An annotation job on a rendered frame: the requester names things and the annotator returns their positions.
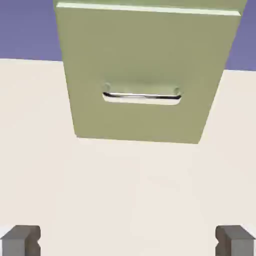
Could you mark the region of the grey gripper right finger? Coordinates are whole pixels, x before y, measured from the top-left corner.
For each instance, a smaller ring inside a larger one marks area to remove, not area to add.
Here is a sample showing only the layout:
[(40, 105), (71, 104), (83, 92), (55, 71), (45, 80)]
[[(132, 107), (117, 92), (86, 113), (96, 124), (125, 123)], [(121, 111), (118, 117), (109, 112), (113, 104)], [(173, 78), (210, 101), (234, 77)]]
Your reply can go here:
[(215, 238), (215, 256), (256, 256), (256, 237), (241, 225), (218, 225)]

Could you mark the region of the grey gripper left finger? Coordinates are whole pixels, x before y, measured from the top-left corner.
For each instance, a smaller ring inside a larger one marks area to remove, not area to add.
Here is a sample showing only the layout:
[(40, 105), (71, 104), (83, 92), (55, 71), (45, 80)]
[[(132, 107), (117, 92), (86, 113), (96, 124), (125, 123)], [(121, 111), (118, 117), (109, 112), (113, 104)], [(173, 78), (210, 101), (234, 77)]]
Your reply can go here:
[(39, 225), (15, 225), (1, 238), (1, 256), (41, 256)]

